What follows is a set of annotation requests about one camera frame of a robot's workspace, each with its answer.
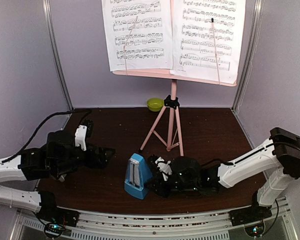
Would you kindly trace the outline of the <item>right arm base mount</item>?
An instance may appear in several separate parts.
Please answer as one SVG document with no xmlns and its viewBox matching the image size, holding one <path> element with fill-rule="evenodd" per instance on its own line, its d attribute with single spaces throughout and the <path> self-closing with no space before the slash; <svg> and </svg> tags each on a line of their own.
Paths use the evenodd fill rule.
<svg viewBox="0 0 300 240">
<path fill-rule="evenodd" d="M 269 208 L 252 208 L 246 207 L 229 212 L 229 218 L 232 226 L 245 225 L 257 221 L 261 221 L 272 216 L 272 211 Z"/>
</svg>

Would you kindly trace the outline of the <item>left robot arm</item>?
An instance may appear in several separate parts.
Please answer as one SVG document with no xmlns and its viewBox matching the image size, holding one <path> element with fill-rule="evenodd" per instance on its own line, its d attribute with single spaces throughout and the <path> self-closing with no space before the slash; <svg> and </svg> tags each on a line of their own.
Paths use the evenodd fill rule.
<svg viewBox="0 0 300 240">
<path fill-rule="evenodd" d="M 77 220 L 78 212 L 57 206 L 49 191 L 22 191 L 1 185 L 9 181 L 34 181 L 52 177 L 64 181 L 80 167 L 104 169 L 115 149 L 87 142 L 93 131 L 93 121 L 82 118 L 75 134 L 65 130 L 48 133 L 46 143 L 39 148 L 24 145 L 12 156 L 0 159 L 0 203 L 32 211 L 41 220 L 60 222 Z"/>
</svg>

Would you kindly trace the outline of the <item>blue metronome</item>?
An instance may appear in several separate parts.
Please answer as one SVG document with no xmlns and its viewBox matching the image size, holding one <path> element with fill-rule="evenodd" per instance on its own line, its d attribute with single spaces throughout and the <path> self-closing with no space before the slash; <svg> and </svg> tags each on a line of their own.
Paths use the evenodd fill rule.
<svg viewBox="0 0 300 240">
<path fill-rule="evenodd" d="M 124 190 L 132 197 L 143 200 L 149 192 L 145 183 L 152 177 L 144 157 L 134 153 L 127 163 Z"/>
</svg>

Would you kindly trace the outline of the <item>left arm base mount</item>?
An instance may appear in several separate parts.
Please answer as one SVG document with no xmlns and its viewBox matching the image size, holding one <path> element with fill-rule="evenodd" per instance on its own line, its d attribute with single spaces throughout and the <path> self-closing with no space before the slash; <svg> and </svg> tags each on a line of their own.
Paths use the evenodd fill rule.
<svg viewBox="0 0 300 240">
<path fill-rule="evenodd" d="M 36 216 L 46 222 L 56 223 L 67 227 L 76 227 L 80 213 L 78 211 L 57 208 L 54 211 L 40 211 Z"/>
</svg>

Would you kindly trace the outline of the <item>pink music stand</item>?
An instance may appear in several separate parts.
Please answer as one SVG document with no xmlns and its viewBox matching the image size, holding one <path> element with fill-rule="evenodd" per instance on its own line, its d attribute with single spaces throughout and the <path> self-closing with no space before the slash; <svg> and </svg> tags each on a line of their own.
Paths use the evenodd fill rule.
<svg viewBox="0 0 300 240">
<path fill-rule="evenodd" d="M 175 0 L 169 0 L 171 5 L 171 24 L 172 24 L 172 34 L 173 34 L 173 3 Z M 173 68 L 173 35 L 172 35 L 172 68 Z M 180 104 L 177 98 L 177 82 L 179 80 L 183 81 L 193 81 L 200 83 L 210 83 L 217 84 L 215 82 L 201 82 L 192 78 L 185 78 L 176 76 L 170 73 L 171 69 L 136 69 L 136 70 L 119 70 L 112 71 L 115 74 L 120 75 L 131 75 L 131 76 L 140 76 L 140 77 L 150 77 L 150 78 L 166 78 L 171 79 L 171 93 L 164 100 L 164 109 L 170 110 L 169 116 L 169 127 L 167 140 L 163 143 L 168 151 L 175 147 L 181 147 L 182 142 L 182 130 L 181 130 L 181 120 L 180 120 Z"/>
</svg>

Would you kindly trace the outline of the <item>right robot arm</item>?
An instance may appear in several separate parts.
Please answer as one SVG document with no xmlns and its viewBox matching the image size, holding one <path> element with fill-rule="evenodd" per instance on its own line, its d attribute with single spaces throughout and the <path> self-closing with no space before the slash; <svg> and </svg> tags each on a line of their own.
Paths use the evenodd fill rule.
<svg viewBox="0 0 300 240">
<path fill-rule="evenodd" d="M 147 164 L 153 176 L 146 181 L 145 187 L 164 198 L 172 191 L 214 196 L 220 188 L 232 188 L 245 179 L 273 169 L 264 186 L 253 194 L 252 204 L 246 210 L 248 219 L 256 221 L 293 180 L 300 178 L 300 136 L 275 127 L 261 145 L 230 161 L 215 158 L 199 164 L 196 159 L 186 156 L 167 161 L 151 155 Z"/>
</svg>

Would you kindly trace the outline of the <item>sheet music page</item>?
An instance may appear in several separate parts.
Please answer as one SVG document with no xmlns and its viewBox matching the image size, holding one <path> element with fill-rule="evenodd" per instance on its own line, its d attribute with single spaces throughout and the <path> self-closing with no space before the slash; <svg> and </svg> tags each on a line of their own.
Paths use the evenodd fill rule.
<svg viewBox="0 0 300 240">
<path fill-rule="evenodd" d="M 101 3 L 110 71 L 172 68 L 169 0 L 103 0 Z"/>
<path fill-rule="evenodd" d="M 170 73 L 235 86 L 246 15 L 244 0 L 175 0 Z"/>
</svg>

